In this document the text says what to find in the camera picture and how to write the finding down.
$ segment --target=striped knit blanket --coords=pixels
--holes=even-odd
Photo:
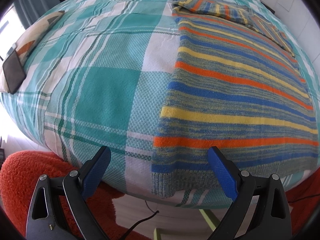
[[[256,176],[312,165],[315,112],[285,34],[245,6],[172,4],[180,47],[154,138],[153,193],[217,188],[211,146]]]

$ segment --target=smartphone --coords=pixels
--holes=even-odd
[[[16,50],[4,60],[2,68],[9,92],[14,94],[27,76]]]

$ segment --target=orange stripe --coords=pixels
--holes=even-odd
[[[199,0],[192,8],[190,8],[190,11],[196,12],[196,10],[199,8],[203,0]]]
[[[285,64],[281,63],[280,61],[268,56],[267,54],[264,54],[263,52],[251,47],[251,46],[248,46],[248,45],[245,45],[243,43],[240,43],[240,42],[236,42],[236,41],[232,41],[232,40],[229,40],[229,39],[225,39],[225,38],[220,38],[218,36],[214,36],[214,35],[210,35],[210,34],[206,34],[206,33],[201,33],[201,32],[197,32],[197,31],[194,31],[188,27],[180,27],[179,30],[186,30],[190,33],[193,33],[193,34],[196,34],[196,35],[199,35],[199,36],[205,36],[205,37],[208,37],[208,38],[212,38],[212,39],[217,39],[219,41],[224,41],[224,42],[228,42],[228,43],[231,43],[231,44],[234,44],[234,45],[237,45],[237,46],[241,46],[243,48],[246,48],[246,49],[251,49],[255,52],[257,52],[258,54],[262,55],[263,57],[267,58],[268,60],[271,60],[279,65],[281,65],[282,67],[286,68],[287,70],[289,70],[292,74],[294,74],[297,78],[300,79],[301,82],[306,82],[303,78],[300,78],[299,75],[290,67],[286,66]]]
[[[278,42],[279,43],[279,46],[283,46],[283,47],[287,47],[288,46],[286,44],[284,44],[283,40],[280,39],[278,40],[276,37],[279,36],[277,33],[276,33],[276,30],[274,28],[267,28],[265,25],[262,24],[262,22],[259,20],[259,19],[256,19],[256,24],[260,26],[261,29],[263,29],[267,34],[269,34],[271,36],[271,38],[274,40],[274,42]]]
[[[35,42],[35,41],[29,41],[28,43],[24,44],[24,45],[17,51],[18,56],[20,56],[21,54],[27,52],[27,51],[31,48],[31,46],[32,46],[32,44],[33,44],[34,42]]]
[[[182,68],[188,72],[191,72],[193,74],[196,75],[200,75],[200,76],[205,76],[205,77],[212,77],[212,78],[216,78],[216,79],[220,79],[229,83],[233,83],[233,84],[241,84],[241,85],[248,85],[248,86],[252,86],[252,87],[257,87],[266,91],[269,91],[271,93],[280,95],[284,98],[287,98],[301,106],[303,106],[305,109],[308,110],[313,110],[313,106],[307,105],[304,102],[298,100],[297,98],[282,92],[279,89],[273,88],[271,86],[259,83],[257,81],[254,80],[250,80],[250,79],[246,79],[246,78],[239,78],[239,77],[233,77],[233,76],[229,76],[229,75],[225,75],[222,74],[220,72],[217,71],[213,71],[213,70],[205,70],[205,69],[200,69],[191,65],[188,65],[182,61],[177,61],[175,64],[176,68]]]
[[[230,11],[229,11],[229,7],[225,4],[224,5],[224,9],[225,9],[225,14],[226,14],[226,20],[230,20]]]
[[[192,139],[185,137],[154,137],[154,147],[190,147],[209,149],[212,146],[218,148],[238,148],[238,147],[257,147],[276,144],[308,144],[319,146],[319,142],[308,139],[280,137],[280,138],[255,138],[255,139],[226,139],[226,140],[206,140]]]
[[[177,13],[173,13],[172,16],[179,16],[179,15]],[[199,16],[199,15],[186,15],[186,14],[183,14],[183,17],[196,17],[196,18],[200,18],[200,19],[204,19],[204,20],[208,20],[208,21],[212,21],[212,22],[221,23],[223,25],[230,26],[232,28],[238,29],[240,31],[249,33],[249,34],[251,34],[253,36],[256,36],[256,37],[258,37],[260,39],[263,39],[264,41],[268,42],[271,46],[275,47],[276,49],[279,48],[279,46],[277,44],[275,44],[273,41],[271,41],[270,39],[266,38],[265,36],[263,36],[261,34],[257,34],[254,31],[250,32],[250,31],[246,30],[244,27],[243,28],[239,28],[239,27],[236,26],[236,24],[231,25],[231,24],[228,24],[228,23],[226,23],[224,21],[215,20],[215,19],[211,18],[211,15],[207,15],[207,17],[202,17],[202,16]],[[287,57],[288,57],[288,59],[290,61],[297,63],[297,60],[295,60],[287,51],[283,50],[283,53],[285,53],[287,55]]]

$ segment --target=bed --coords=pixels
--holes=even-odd
[[[286,34],[318,130],[319,79],[296,39],[259,0],[224,1],[249,7]],[[180,41],[171,1],[67,0],[47,14],[57,10],[65,15],[32,52],[20,89],[1,94],[19,129],[77,167],[101,145],[110,147],[103,180],[130,195],[186,208],[228,207],[231,200],[218,185],[179,189],[167,198],[153,194],[153,140]],[[268,168],[263,175],[279,173],[289,189],[319,165],[317,152],[305,165]]]

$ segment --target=orange fluffy rug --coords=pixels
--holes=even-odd
[[[320,204],[320,168],[304,182],[287,191],[291,211],[292,233],[299,232],[302,226]]]
[[[6,214],[23,236],[26,234],[29,205],[39,176],[47,174],[51,178],[62,177],[75,169],[54,153],[21,151],[10,155],[5,160],[0,172],[1,197]],[[116,224],[116,211],[112,203],[113,198],[123,195],[101,182],[95,194],[87,200],[91,212],[112,240],[119,239],[127,231],[127,228]],[[82,237],[65,197],[61,198],[72,233]],[[150,240],[137,232],[131,232],[126,239]]]

